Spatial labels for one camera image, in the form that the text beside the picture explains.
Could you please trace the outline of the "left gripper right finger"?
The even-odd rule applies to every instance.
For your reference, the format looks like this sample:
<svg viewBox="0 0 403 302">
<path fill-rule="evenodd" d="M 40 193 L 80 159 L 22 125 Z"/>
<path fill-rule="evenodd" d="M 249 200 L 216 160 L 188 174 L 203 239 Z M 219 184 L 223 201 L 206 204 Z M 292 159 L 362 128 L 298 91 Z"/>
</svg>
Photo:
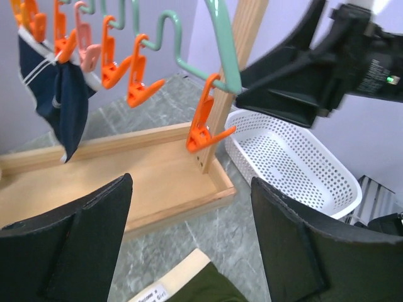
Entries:
<svg viewBox="0 0 403 302">
<path fill-rule="evenodd" d="M 272 301 L 401 301 L 402 237 L 343 223 L 251 181 Z"/>
</svg>

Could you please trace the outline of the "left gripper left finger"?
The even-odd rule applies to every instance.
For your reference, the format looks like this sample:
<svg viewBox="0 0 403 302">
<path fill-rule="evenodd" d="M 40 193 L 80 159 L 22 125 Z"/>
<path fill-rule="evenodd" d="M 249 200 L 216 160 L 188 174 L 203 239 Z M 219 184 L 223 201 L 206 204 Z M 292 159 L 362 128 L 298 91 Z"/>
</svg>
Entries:
<svg viewBox="0 0 403 302">
<path fill-rule="evenodd" d="M 106 301 L 132 200 L 126 173 L 1 229 L 1 301 Z"/>
</svg>

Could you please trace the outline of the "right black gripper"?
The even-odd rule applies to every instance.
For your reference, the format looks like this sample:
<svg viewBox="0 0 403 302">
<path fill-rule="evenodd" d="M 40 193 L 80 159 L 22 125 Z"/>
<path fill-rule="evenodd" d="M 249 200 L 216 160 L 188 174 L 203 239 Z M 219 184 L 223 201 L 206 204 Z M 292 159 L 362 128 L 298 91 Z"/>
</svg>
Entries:
<svg viewBox="0 0 403 302">
<path fill-rule="evenodd" d="M 309 49 L 327 1 L 311 1 L 291 33 L 241 71 L 236 106 L 312 128 L 347 94 L 390 100 L 390 33 L 364 6 L 339 6 L 318 46 Z"/>
</svg>

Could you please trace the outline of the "green wire hanger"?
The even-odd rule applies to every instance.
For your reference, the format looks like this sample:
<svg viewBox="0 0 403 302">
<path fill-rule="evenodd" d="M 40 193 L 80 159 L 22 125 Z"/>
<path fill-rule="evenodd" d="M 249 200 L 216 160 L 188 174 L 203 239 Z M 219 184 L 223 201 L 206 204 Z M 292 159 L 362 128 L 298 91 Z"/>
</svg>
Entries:
<svg viewBox="0 0 403 302">
<path fill-rule="evenodd" d="M 79 13 L 94 14 L 95 1 L 88 1 L 89 3 L 80 3 L 76 1 L 75 7 Z M 139 21 L 140 21 L 140 8 L 139 1 L 131 1 L 132 5 L 132 18 L 133 18 L 133 32 L 136 37 L 140 35 Z M 232 25 L 230 22 L 229 14 L 225 1 L 204 1 L 210 19 L 212 21 L 213 30 L 215 33 L 215 40 L 220 56 L 222 70 L 224 72 L 225 82 L 214 80 L 213 84 L 216 88 L 224 92 L 232 94 L 239 94 L 242 90 L 241 77 L 239 72 L 239 63 L 237 59 L 236 46 L 232 33 Z M 125 1 L 118 1 L 118 21 L 107 21 L 106 27 L 116 28 L 117 30 L 124 29 L 125 26 Z M 170 19 L 174 27 L 174 58 L 179 67 L 188 73 L 207 80 L 207 74 L 189 65 L 181 58 L 181 44 L 182 44 L 182 24 L 176 12 L 172 10 L 163 11 L 157 19 L 156 28 L 156 41 L 154 42 L 141 42 L 143 47 L 152 51 L 159 51 L 162 47 L 164 23 Z"/>
</svg>

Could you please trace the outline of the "olive green underwear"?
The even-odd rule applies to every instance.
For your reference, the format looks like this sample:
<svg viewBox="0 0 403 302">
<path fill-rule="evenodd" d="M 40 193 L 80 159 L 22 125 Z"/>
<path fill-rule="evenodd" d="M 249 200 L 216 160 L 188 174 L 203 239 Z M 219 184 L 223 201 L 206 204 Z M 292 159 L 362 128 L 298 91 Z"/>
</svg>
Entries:
<svg viewBox="0 0 403 302">
<path fill-rule="evenodd" d="M 246 301 L 246 297 L 221 274 L 210 258 L 194 249 L 159 280 L 132 301 Z"/>
</svg>

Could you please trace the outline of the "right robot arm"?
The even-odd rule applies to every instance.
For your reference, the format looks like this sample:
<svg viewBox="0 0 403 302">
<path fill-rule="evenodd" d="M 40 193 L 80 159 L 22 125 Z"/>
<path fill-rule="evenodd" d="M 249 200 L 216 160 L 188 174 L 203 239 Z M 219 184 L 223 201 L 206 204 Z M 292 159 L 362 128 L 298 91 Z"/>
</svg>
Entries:
<svg viewBox="0 0 403 302">
<path fill-rule="evenodd" d="M 348 1 L 311 47 L 324 6 L 312 1 L 291 33 L 241 72 L 238 108 L 311 128 L 347 94 L 402 101 L 402 35 L 383 31 L 372 9 Z"/>
</svg>

